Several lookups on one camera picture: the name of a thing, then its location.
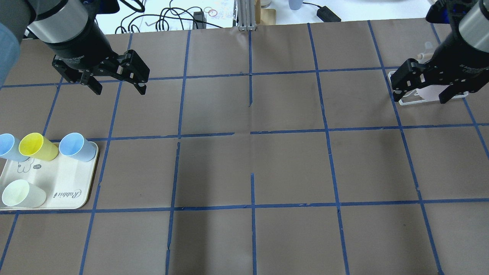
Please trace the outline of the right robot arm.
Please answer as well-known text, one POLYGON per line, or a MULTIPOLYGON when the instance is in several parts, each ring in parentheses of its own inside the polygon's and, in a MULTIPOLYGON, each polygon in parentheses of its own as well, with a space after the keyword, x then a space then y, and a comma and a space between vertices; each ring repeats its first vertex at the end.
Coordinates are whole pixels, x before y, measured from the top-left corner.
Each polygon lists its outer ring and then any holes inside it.
POLYGON ((429 23, 448 23, 451 32, 424 63, 407 59, 391 76, 395 102, 415 89, 444 86, 445 104, 455 96, 476 93, 488 83, 489 14, 487 0, 437 0, 426 15, 429 23))

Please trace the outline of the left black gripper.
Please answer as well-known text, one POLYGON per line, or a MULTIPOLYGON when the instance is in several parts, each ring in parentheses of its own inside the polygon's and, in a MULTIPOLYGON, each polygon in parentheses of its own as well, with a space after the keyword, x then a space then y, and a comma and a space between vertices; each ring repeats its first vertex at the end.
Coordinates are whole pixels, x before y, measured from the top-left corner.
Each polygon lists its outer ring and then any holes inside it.
POLYGON ((103 89, 96 80, 99 76, 131 83, 141 95, 145 95, 150 74, 149 67, 133 49, 122 55, 112 51, 108 54, 82 54, 72 58, 56 55, 52 60, 52 67, 68 83, 79 83, 90 88, 96 95, 101 95, 103 89))

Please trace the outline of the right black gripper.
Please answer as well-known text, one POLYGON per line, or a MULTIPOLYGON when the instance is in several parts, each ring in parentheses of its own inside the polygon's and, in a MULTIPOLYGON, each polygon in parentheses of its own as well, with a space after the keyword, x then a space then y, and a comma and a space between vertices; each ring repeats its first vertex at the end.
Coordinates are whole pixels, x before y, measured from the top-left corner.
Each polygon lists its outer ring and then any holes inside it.
POLYGON ((437 50, 425 63, 409 58, 390 76, 390 82, 395 102, 414 89, 448 86, 439 94, 440 104, 445 104, 465 91, 478 92, 488 83, 488 53, 437 50))

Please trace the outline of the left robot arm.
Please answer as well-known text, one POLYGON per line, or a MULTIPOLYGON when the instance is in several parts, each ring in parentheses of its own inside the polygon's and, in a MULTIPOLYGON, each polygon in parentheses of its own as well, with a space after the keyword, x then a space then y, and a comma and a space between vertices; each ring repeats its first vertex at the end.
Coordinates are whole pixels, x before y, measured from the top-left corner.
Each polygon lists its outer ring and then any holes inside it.
POLYGON ((2 0, 1 85, 17 63, 28 30, 55 54, 52 66, 68 83, 100 95, 98 76, 134 85, 144 95, 150 69, 136 51, 119 55, 96 24, 101 0, 2 0))

